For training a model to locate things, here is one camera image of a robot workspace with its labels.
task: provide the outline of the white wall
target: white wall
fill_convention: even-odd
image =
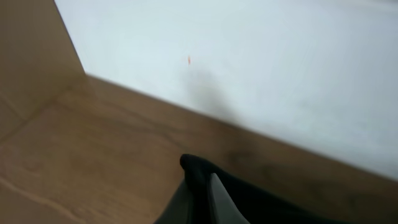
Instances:
[[[87,73],[398,179],[398,4],[56,3]]]

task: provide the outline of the black object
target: black object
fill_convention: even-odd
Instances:
[[[217,223],[210,179],[216,174],[236,208],[250,224],[343,223],[320,218],[223,171],[208,160],[184,154],[185,179],[155,224]]]

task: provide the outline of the brown wooden surface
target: brown wooden surface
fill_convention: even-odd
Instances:
[[[84,75],[52,0],[0,3],[0,95],[28,118]]]
[[[21,123],[22,120],[13,112],[0,95],[0,141]]]
[[[152,223],[183,177],[182,153],[319,215],[398,222],[396,182],[94,78],[1,144],[0,186],[14,196],[0,205],[49,210],[30,223]]]

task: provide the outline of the wooden floor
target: wooden floor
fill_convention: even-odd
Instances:
[[[95,78],[0,143],[1,223],[152,223],[181,154],[319,215],[398,223],[398,184]]]

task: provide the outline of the wall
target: wall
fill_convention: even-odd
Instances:
[[[51,0],[0,3],[0,140],[84,75]]]
[[[398,179],[393,2],[56,3],[85,72]]]

